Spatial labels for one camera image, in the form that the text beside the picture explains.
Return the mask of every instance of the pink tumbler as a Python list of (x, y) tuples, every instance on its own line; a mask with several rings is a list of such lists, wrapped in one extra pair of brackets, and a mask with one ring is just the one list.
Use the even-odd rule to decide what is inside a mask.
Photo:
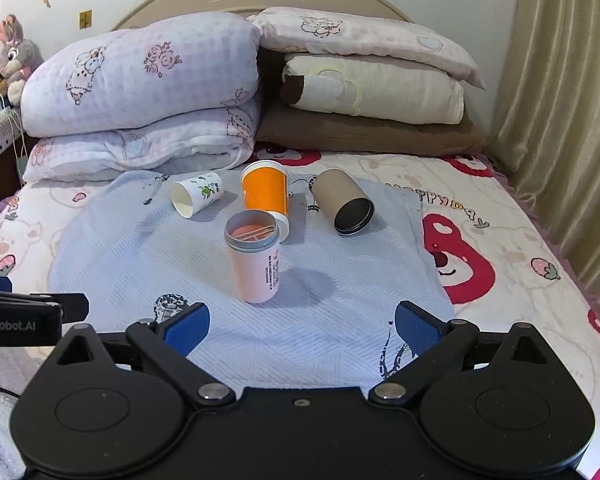
[(263, 303), (278, 291), (280, 229), (266, 211), (247, 209), (226, 223), (224, 241), (231, 258), (238, 298)]

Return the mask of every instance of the triangular cutout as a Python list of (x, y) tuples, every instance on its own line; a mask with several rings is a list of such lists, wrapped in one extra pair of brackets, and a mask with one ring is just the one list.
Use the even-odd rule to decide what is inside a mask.
[(545, 365), (546, 359), (539, 351), (534, 340), (529, 336), (522, 336), (518, 340), (518, 346), (513, 354), (514, 361), (524, 361), (525, 363), (535, 363), (537, 365)]
[(87, 363), (92, 360), (93, 354), (87, 344), (87, 339), (82, 336), (76, 336), (58, 359), (58, 364), (61, 366), (72, 365), (75, 363)]

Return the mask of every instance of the gold sticker on wall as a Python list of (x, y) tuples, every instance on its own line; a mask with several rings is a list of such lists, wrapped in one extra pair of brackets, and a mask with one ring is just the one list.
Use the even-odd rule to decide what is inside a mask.
[(91, 27), (91, 9), (80, 13), (80, 28)]

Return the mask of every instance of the brown cup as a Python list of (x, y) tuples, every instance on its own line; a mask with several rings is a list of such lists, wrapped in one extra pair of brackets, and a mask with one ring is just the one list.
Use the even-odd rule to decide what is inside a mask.
[(341, 235), (359, 232), (374, 216), (374, 203), (342, 170), (321, 173), (314, 181), (312, 192), (320, 212)]

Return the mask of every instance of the stuffed toy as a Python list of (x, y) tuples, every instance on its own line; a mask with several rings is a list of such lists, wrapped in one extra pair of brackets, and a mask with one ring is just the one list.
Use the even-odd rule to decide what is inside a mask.
[(27, 79), (40, 65), (40, 53), (32, 41), (24, 39), (22, 25), (13, 14), (0, 22), (0, 42), (4, 45), (0, 74), (8, 81), (9, 102), (18, 106)]

